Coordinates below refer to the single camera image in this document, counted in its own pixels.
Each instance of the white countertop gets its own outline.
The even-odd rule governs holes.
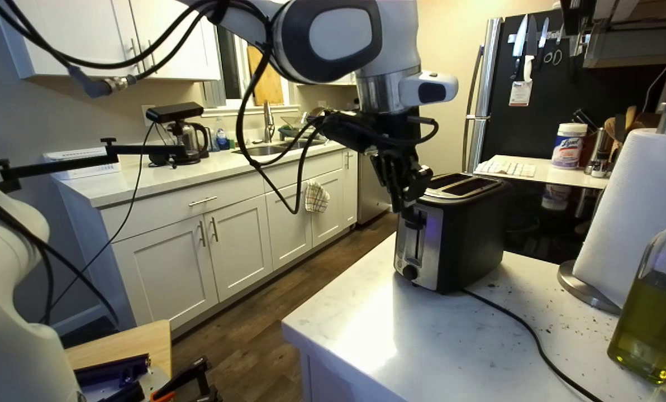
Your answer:
[[[518,171],[518,173],[500,171],[499,165],[507,165],[507,162],[518,162],[522,167],[528,167],[528,171]],[[476,167],[476,173],[504,177],[514,180],[557,183],[557,184],[573,184],[573,187],[595,187],[595,190],[603,190],[609,184],[609,178],[590,177],[583,170],[560,167],[550,158],[528,158],[528,155],[509,155],[509,154],[491,155],[490,161]]]
[[[341,143],[325,143],[308,150],[306,155],[327,154],[342,150]],[[283,162],[297,161],[299,150],[288,151]],[[138,171],[138,155],[122,155],[117,170],[100,170],[97,173],[82,173],[77,178],[66,178],[69,190],[88,198],[94,207],[106,207],[114,203],[129,200],[134,183]],[[249,161],[241,154],[236,151],[212,151],[209,158],[201,158],[199,162],[191,165],[150,165],[150,158],[144,155],[144,171],[138,180],[137,197],[150,197],[158,191],[172,191],[179,187],[217,180],[236,173],[255,171]]]
[[[356,399],[583,399],[507,315],[393,273],[393,237],[284,318],[304,354],[342,374]],[[557,265],[505,253],[474,293],[528,318],[550,359],[601,399],[666,399],[607,356],[617,318],[557,284]]]

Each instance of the olive oil bottle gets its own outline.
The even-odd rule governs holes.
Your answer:
[[[645,253],[609,354],[654,384],[666,382],[666,229]]]

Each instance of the paper towel roll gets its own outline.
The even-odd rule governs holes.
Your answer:
[[[575,276],[623,305],[646,244],[666,228],[666,134],[628,134],[589,237]]]

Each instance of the toaster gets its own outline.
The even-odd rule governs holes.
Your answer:
[[[437,293],[460,291],[499,267],[509,183],[490,177],[434,178],[395,229],[395,273]]]

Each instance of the black refrigerator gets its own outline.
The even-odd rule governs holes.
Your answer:
[[[532,91],[525,104],[509,104],[514,83],[514,42],[522,21],[529,63]],[[550,158],[560,122],[585,115],[603,125],[626,107],[658,104],[664,86],[664,65],[583,69],[583,55],[573,55],[575,38],[562,36],[562,11],[494,18],[474,69],[466,122],[466,170],[494,154]],[[544,184],[514,180],[514,200],[507,219],[507,250],[565,262],[578,257],[597,195],[570,191],[567,210],[542,207]]]

